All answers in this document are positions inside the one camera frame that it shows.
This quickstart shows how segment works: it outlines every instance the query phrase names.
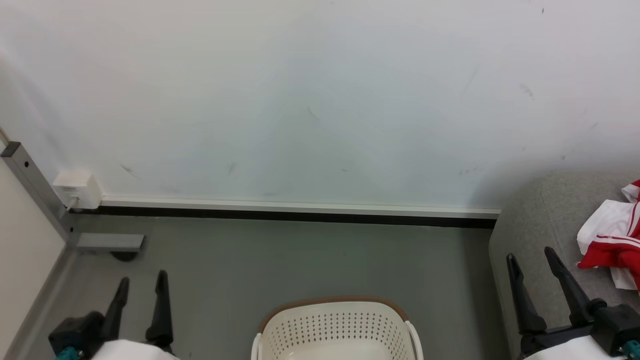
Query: white outlet box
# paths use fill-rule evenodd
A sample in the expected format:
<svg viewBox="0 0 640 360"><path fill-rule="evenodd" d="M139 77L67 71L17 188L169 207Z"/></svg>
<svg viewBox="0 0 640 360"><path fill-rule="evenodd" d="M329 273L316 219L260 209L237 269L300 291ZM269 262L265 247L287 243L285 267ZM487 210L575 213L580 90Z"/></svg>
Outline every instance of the white outlet box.
<svg viewBox="0 0 640 360"><path fill-rule="evenodd" d="M61 171L53 181L53 188L65 204L77 197L74 208L96 209L102 201L102 190L90 172Z"/></svg>

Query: laundry basket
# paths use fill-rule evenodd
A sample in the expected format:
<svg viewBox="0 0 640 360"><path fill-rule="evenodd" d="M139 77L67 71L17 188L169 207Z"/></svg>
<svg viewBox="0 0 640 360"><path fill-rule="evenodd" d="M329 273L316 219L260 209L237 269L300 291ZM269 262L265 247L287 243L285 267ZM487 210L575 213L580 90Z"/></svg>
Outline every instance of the laundry basket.
<svg viewBox="0 0 640 360"><path fill-rule="evenodd" d="M379 297L328 297L275 309L253 341L252 360L423 360L404 311Z"/></svg>

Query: floor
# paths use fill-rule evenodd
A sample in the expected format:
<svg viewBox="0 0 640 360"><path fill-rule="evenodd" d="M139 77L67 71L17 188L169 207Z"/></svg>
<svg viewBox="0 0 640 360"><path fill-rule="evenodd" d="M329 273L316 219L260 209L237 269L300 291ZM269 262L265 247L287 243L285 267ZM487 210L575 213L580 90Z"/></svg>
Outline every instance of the floor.
<svg viewBox="0 0 640 360"><path fill-rule="evenodd" d="M157 272L169 275L175 354L247 360L262 318L294 300L376 295L400 305L426 359L508 358L488 256L490 230L267 220L78 216L82 231L145 233L138 259L82 254L29 359L66 316L105 312L131 279L120 337L142 340Z"/></svg>

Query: brown basket rim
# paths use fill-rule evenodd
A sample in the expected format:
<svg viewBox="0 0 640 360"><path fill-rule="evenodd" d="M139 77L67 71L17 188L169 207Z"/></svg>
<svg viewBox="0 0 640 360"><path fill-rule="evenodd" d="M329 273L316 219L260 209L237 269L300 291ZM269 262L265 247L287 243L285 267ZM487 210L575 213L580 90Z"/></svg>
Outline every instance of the brown basket rim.
<svg viewBox="0 0 640 360"><path fill-rule="evenodd" d="M396 303L391 300L387 300L383 297L375 297L375 296L365 296L365 295L343 295L343 296L332 296L332 297L318 297L314 299L306 299L299 300L295 302L290 302L288 304L284 304L276 307L272 312L270 312L260 323L260 327L258 329L259 333L263 333L264 329L267 327L267 324L271 319L276 316L278 313L282 311L293 309L295 307L309 306L309 305L318 305L318 304L328 304L331 302L379 302L380 304L384 304L390 308L392 308L402 319L402 321L408 321L409 316L402 310L401 307L396 305Z"/></svg>

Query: gray ottoman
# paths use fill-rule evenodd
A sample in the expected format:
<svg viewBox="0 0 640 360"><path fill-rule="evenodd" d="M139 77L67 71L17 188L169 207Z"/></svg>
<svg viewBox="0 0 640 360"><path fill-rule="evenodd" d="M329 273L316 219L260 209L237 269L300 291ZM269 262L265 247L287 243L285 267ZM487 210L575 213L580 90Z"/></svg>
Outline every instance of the gray ottoman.
<svg viewBox="0 0 640 360"><path fill-rule="evenodd" d="M627 201L620 189L638 179L640 171L554 173L527 185L504 207L489 252L513 358L520 353L520 335L505 260L510 252L522 268L531 300L548 329L570 323L562 289L544 255L545 246L556 250L589 298L603 298L609 305L624 302L640 311L638 292L616 289L608 268L580 270L575 266L582 259L576 242L578 230L604 200Z"/></svg>

